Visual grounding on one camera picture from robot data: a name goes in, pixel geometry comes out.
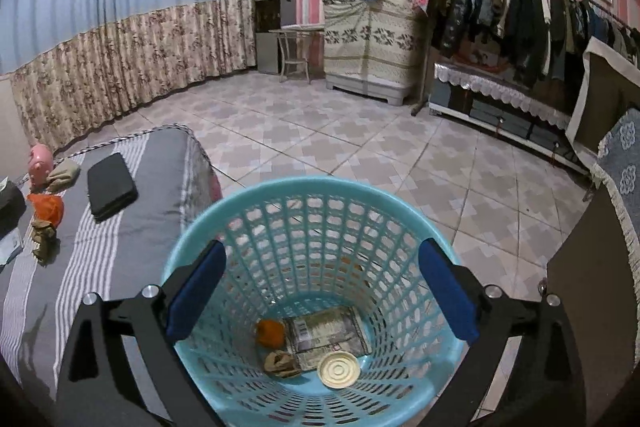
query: pink piggy bank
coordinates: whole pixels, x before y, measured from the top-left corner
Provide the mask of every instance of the pink piggy bank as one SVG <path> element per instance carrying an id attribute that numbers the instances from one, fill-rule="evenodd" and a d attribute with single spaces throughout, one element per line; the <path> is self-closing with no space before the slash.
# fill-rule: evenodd
<path id="1" fill-rule="evenodd" d="M 40 187 L 53 170 L 53 155 L 46 145 L 36 143 L 29 153 L 29 179 L 31 185 Z"/>

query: white paper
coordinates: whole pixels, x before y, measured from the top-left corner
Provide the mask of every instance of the white paper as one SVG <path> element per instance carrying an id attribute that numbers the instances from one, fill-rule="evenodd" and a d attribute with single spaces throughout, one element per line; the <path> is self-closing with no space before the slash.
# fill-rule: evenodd
<path id="1" fill-rule="evenodd" d="M 0 239 L 0 266 L 4 266 L 22 251 L 20 230 L 13 229 Z"/>

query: basket rim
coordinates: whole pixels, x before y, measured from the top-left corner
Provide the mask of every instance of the basket rim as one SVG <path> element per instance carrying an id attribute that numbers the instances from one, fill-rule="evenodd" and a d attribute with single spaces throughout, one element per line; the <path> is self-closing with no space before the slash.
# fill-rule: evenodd
<path id="1" fill-rule="evenodd" d="M 270 180 L 261 182 L 251 187 L 247 187 L 244 190 L 234 192 L 232 195 L 225 197 L 211 206 L 206 208 L 180 235 L 180 239 L 175 243 L 172 248 L 162 271 L 162 282 L 164 283 L 172 272 L 179 266 L 183 266 L 178 257 L 181 252 L 188 247 L 191 233 L 201 227 L 206 227 L 207 223 L 213 219 L 218 219 L 223 216 L 225 220 L 227 216 L 238 213 L 239 208 L 248 208 L 258 202 L 262 202 L 265 199 L 282 198 L 287 194 L 308 194 L 309 192 L 316 192 L 318 195 L 322 194 L 343 194 L 341 197 L 351 199 L 357 194 L 357 198 L 360 203 L 370 204 L 378 208 L 384 208 L 387 214 L 393 215 L 394 218 L 402 223 L 404 227 L 418 232 L 423 231 L 427 237 L 436 238 L 440 247 L 446 252 L 447 256 L 454 264 L 461 264 L 458 256 L 455 254 L 449 241 L 444 238 L 439 229 L 427 218 L 424 214 L 419 212 L 416 208 L 410 204 L 402 201 L 397 196 L 385 192 L 380 188 L 373 187 L 372 185 L 366 185 L 361 182 L 348 180 L 344 178 L 336 178 L 334 176 L 292 176 L 288 178 L 279 178 L 277 180 Z M 440 362 L 449 363 L 455 373 L 460 358 L 462 356 L 463 341 L 457 339 L 451 332 L 452 343 L 449 346 L 449 350 L 446 354 L 442 354 L 438 358 Z M 192 375 L 196 370 L 189 357 L 185 357 L 188 349 L 185 346 L 178 344 L 175 346 L 176 353 L 178 354 L 181 362 L 184 364 L 187 372 Z M 210 406 L 216 410 L 217 413 L 224 412 L 230 406 L 228 398 L 218 396 L 212 390 L 203 388 L 201 386 L 200 378 L 195 378 L 194 383 L 202 393 L 203 397 L 209 402 Z M 369 422 L 376 427 L 394 427 L 401 425 L 403 422 L 416 416 L 422 411 L 429 403 L 433 401 L 441 389 L 436 389 L 429 379 L 424 381 L 425 388 L 420 390 L 420 397 L 416 396 L 416 399 L 411 400 L 409 403 L 404 403 L 402 410 L 398 411 L 396 408 L 392 408 L 390 411 L 380 413 L 378 418 L 369 418 Z"/>

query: blue gripper pad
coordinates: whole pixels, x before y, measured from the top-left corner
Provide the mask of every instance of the blue gripper pad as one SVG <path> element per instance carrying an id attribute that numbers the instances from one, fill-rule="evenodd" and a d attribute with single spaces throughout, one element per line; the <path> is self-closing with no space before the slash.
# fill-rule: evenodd
<path id="1" fill-rule="evenodd" d="M 453 274 L 453 263 L 429 240 L 418 248 L 418 267 L 447 319 L 451 331 L 461 341 L 472 344 L 480 335 L 476 306 Z"/>
<path id="2" fill-rule="evenodd" d="M 169 305 L 166 321 L 169 342 L 183 341 L 191 334 L 225 267 L 225 246 L 220 241 L 214 241 Z"/>

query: folded newspaper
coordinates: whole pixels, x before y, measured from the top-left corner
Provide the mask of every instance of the folded newspaper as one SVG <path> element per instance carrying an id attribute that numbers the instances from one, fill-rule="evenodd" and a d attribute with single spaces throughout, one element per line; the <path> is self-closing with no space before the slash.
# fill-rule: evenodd
<path id="1" fill-rule="evenodd" d="M 302 371 L 318 367 L 331 351 L 347 351 L 355 357 L 369 355 L 371 344 L 362 318 L 353 306 L 336 306 L 310 315 L 283 319 L 286 349 Z"/>

